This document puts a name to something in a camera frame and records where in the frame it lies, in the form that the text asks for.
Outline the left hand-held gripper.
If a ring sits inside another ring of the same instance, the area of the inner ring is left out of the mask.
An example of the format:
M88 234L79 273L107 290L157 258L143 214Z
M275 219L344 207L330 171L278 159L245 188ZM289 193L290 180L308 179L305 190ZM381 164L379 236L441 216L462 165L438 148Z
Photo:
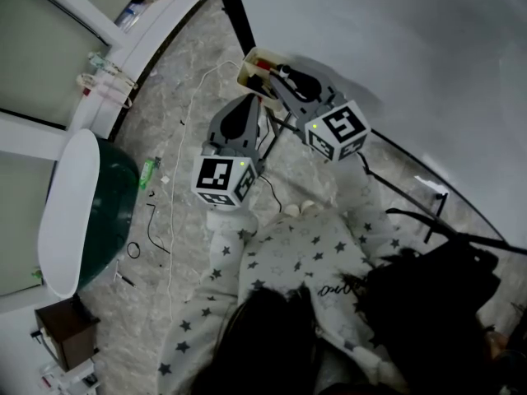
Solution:
M248 205L250 190L264 170L259 116L254 94L229 102L213 116L191 179L192 192L204 203L227 211Z

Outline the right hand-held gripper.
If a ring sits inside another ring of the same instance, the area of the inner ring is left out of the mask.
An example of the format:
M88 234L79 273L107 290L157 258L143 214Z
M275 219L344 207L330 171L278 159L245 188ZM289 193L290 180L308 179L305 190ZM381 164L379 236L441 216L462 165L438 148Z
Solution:
M327 75L300 64L279 64L270 70L269 81L283 108L296 118L296 135L303 143L333 163L361 150L371 127L357 103Z

